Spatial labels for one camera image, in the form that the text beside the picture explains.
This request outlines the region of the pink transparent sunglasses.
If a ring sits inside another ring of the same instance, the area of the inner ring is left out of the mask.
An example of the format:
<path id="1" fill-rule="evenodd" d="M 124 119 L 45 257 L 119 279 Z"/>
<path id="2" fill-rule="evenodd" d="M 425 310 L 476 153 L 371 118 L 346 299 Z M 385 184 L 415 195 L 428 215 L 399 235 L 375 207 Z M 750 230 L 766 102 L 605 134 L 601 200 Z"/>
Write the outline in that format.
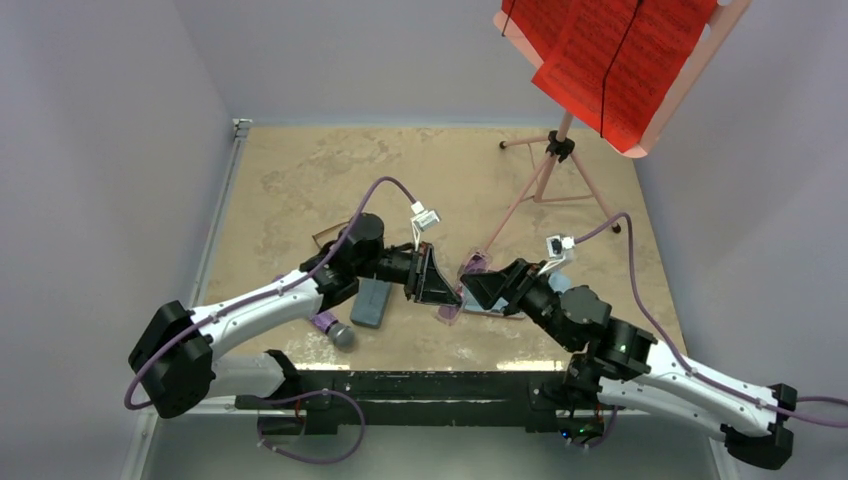
<path id="1" fill-rule="evenodd" d="M 484 250 L 475 249 L 466 255 L 466 258 L 460 263 L 457 270 L 456 283 L 454 292 L 460 298 L 458 306 L 440 306 L 435 314 L 435 318 L 448 326 L 456 323 L 458 316 L 465 311 L 468 303 L 468 295 L 465 293 L 465 287 L 460 281 L 460 277 L 466 273 L 479 273 L 486 271 L 491 264 L 491 256 Z"/>

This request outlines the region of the grey glasses case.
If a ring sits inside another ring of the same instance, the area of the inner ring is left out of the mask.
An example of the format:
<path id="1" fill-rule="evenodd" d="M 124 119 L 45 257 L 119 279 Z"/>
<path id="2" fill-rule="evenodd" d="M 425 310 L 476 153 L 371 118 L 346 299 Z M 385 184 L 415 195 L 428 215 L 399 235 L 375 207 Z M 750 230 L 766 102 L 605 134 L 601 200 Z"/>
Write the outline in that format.
<path id="1" fill-rule="evenodd" d="M 360 327 L 379 329 L 389 303 L 391 289 L 389 282 L 362 279 L 351 309 L 351 322 Z"/>

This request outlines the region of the pink glasses case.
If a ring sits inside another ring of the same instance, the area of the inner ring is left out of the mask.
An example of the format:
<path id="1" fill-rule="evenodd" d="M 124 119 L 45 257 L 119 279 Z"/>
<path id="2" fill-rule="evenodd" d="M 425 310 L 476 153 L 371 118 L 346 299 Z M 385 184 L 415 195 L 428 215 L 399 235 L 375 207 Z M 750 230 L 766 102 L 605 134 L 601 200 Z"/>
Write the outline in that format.
<path id="1" fill-rule="evenodd" d="M 492 312 L 491 308 L 484 308 L 479 302 L 477 302 L 474 298 L 470 298 L 465 305 L 462 307 L 462 312 L 472 315 L 482 315 L 488 317 L 501 317 L 512 320 L 521 320 L 526 317 L 526 314 L 519 311 L 518 313 L 513 313 L 508 316 L 499 315 Z"/>

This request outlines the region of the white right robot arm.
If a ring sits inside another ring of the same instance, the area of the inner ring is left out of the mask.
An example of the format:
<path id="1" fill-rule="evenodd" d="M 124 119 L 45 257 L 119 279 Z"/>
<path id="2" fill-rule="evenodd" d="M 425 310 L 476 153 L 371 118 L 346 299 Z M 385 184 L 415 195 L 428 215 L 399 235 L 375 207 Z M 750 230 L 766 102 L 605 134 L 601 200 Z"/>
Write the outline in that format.
<path id="1" fill-rule="evenodd" d="M 465 273 L 460 282 L 483 307 L 506 303 L 571 353 L 549 394 L 573 410 L 589 403 L 665 416 L 721 442 L 735 459 L 778 470 L 793 453 L 785 422 L 797 392 L 759 386 L 695 362 L 650 332 L 612 314 L 586 285 L 555 290 L 539 264 L 518 259 L 500 271 Z"/>

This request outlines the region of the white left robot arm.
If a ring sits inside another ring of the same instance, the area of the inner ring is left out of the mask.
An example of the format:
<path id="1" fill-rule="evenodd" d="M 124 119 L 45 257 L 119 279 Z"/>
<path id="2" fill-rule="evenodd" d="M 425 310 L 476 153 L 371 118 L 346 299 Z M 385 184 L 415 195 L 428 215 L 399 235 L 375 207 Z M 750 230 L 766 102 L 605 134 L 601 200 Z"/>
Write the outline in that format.
<path id="1" fill-rule="evenodd" d="M 138 409 L 133 392 L 143 388 L 164 419 L 180 416 L 215 396 L 251 395 L 272 408 L 297 399 L 296 371 L 280 352 L 260 355 L 255 364 L 276 371 L 264 378 L 247 374 L 227 353 L 289 321 L 308 319 L 364 292 L 365 280 L 402 286 L 418 304 L 458 307 L 461 296 L 435 263 L 433 245 L 420 241 L 384 244 L 384 223 L 372 213 L 354 217 L 336 240 L 298 268 L 251 292 L 215 304 L 189 308 L 180 301 L 160 306 L 131 350 L 135 376 L 125 406 Z"/>

